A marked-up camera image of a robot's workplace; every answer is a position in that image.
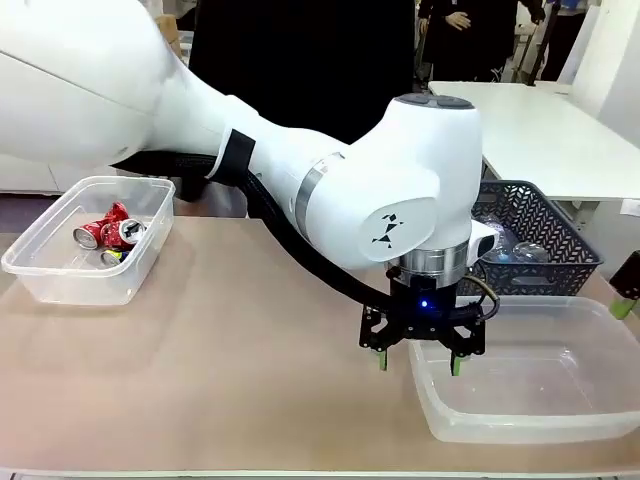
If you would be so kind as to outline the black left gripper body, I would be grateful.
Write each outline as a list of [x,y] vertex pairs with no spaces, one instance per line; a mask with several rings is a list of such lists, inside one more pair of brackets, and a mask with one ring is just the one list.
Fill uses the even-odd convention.
[[456,306],[457,288],[457,283],[437,288],[436,280],[428,276],[415,275],[407,283],[391,280],[391,325],[405,338],[435,339]]

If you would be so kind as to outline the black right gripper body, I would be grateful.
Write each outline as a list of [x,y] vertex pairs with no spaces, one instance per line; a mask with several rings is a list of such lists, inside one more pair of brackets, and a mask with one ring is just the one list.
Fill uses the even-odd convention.
[[640,251],[630,254],[621,267],[610,278],[610,285],[617,293],[629,300],[638,300],[640,293]]

